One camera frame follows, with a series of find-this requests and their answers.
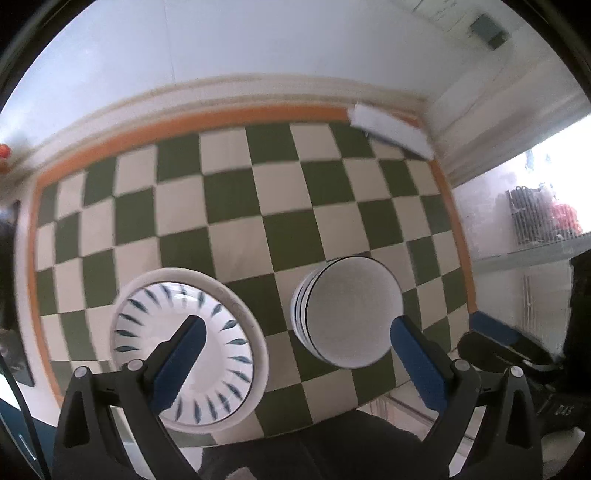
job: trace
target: bowl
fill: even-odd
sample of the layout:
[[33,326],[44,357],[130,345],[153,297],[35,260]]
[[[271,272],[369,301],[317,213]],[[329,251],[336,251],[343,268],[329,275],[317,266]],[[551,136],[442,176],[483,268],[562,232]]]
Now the bowl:
[[402,291],[392,273],[367,257],[343,257],[308,275],[295,290],[291,322],[317,358],[362,368],[390,349],[389,328],[402,315]]
[[115,369],[146,359],[186,317],[199,315],[207,340],[162,423],[185,433],[211,433],[250,415],[267,385],[264,335],[251,311],[212,277],[183,268],[147,272],[121,289],[111,327]]

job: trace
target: bowl rim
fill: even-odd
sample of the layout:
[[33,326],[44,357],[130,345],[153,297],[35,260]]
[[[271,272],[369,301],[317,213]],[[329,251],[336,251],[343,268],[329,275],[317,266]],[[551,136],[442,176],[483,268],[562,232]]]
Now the bowl rim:
[[242,330],[251,344],[253,374],[251,389],[245,401],[223,420],[203,426],[188,426],[162,418],[160,418],[160,421],[165,427],[171,430],[193,434],[219,432],[236,426],[255,410],[265,393],[269,377],[269,354],[261,327],[246,304],[227,286],[209,275],[187,268],[167,267],[143,273],[125,284],[120,289],[117,298],[112,304],[112,318],[109,327],[109,364],[114,371],[118,370],[113,357],[112,332],[119,314],[124,307],[124,303],[137,290],[155,283],[166,282],[181,283],[202,290],[218,300],[229,310],[232,316],[240,323]]

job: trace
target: stack of bowls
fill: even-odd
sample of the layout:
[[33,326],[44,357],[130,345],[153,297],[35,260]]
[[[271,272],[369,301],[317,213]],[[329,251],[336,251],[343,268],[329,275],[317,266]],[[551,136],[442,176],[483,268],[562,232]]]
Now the stack of bowls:
[[295,335],[320,360],[342,368],[373,364],[390,349],[389,328],[402,315],[402,291],[377,260],[343,257],[309,274],[295,290]]

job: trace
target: green tile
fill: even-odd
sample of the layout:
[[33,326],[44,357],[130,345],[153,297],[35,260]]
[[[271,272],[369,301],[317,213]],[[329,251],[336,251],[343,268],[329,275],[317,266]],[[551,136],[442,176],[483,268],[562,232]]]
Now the green tile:
[[226,286],[246,303],[265,336],[287,330],[274,274],[233,281]]
[[209,223],[260,214],[251,168],[207,175],[203,190]]
[[249,125],[246,137],[253,165],[299,158],[289,124]]
[[421,197],[421,202],[423,203],[423,208],[425,208],[429,230],[431,230],[432,235],[452,229],[452,224],[449,221],[449,215],[447,214],[447,209],[445,208],[441,195]]
[[96,360],[95,349],[90,341],[85,311],[62,313],[60,320],[70,360]]
[[56,222],[56,264],[79,256],[79,215],[76,212]]
[[403,292],[402,304],[404,305],[404,314],[410,318],[419,329],[422,329],[421,308],[418,304],[416,288]]
[[113,251],[105,250],[82,258],[86,308],[110,305],[117,295]]
[[207,228],[162,236],[159,243],[163,267],[188,268],[216,276]]
[[51,360],[51,369],[57,380],[57,385],[60,387],[62,395],[66,394],[70,379],[72,378],[72,365],[70,362]]
[[56,217],[57,183],[45,187],[39,200],[39,214],[37,226],[52,222]]
[[412,240],[407,243],[407,246],[417,286],[440,275],[433,237],[426,236],[418,240]]
[[216,445],[216,441],[213,437],[208,434],[198,433],[185,433],[177,432],[175,430],[167,429],[168,434],[172,438],[173,442],[176,443],[177,447],[208,447],[210,445]]
[[355,200],[342,160],[305,162],[301,169],[313,206]]
[[111,363],[108,360],[100,360],[99,366],[100,366],[100,371],[103,373],[113,371],[113,369],[111,368]]
[[302,382],[321,377],[338,370],[338,367],[318,360],[296,337],[293,330],[289,330],[291,348],[294,351],[295,362]]
[[392,200],[376,200],[357,204],[371,248],[400,244],[402,229]]
[[84,206],[100,202],[113,195],[116,165],[117,159],[115,157],[109,157],[93,163],[86,169]]
[[330,124],[335,141],[343,158],[372,158],[374,151],[369,145],[365,133],[348,124]]
[[191,133],[158,142],[156,179],[159,182],[197,173],[201,173],[199,134]]
[[263,223],[274,271],[325,260],[312,210],[269,215]]
[[364,405],[396,387],[390,351],[373,365],[351,370],[359,405]]
[[39,315],[53,315],[57,313],[56,288],[53,280],[53,268],[36,273],[37,302]]
[[388,183],[390,195],[393,197],[418,195],[417,187],[404,160],[380,160],[379,166]]
[[446,273],[441,277],[447,312],[451,313],[467,302],[466,284],[461,268]]
[[156,235],[152,188],[115,199],[115,245]]
[[119,436],[123,442],[133,442],[134,439],[129,432],[129,428],[124,423],[122,415],[123,409],[118,407],[111,407],[111,413],[113,414],[113,420],[115,421],[115,427],[119,432]]
[[255,413],[266,437],[312,425],[312,416],[301,384],[265,393]]
[[452,350],[452,341],[449,336],[449,321],[447,317],[433,323],[433,325],[423,330],[425,337],[428,340],[437,342],[445,353],[449,353]]

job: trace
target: blue gripper pad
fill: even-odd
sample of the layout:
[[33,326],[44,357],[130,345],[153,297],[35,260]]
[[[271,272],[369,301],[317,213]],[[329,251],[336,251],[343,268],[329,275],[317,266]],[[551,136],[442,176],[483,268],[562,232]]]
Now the blue gripper pad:
[[514,345],[521,336],[517,330],[480,310],[470,315],[470,330],[486,335],[505,346]]
[[156,415],[173,406],[178,391],[205,346],[207,339],[205,322],[197,315],[190,315],[189,318],[193,319],[191,328],[187,330],[154,378],[150,409]]
[[[440,414],[444,412],[447,408],[448,383],[453,378],[449,368],[451,361],[445,352],[436,343],[433,346],[434,342],[429,342],[412,321],[404,316],[392,321],[390,341],[425,406]],[[441,350],[445,359],[435,348]]]

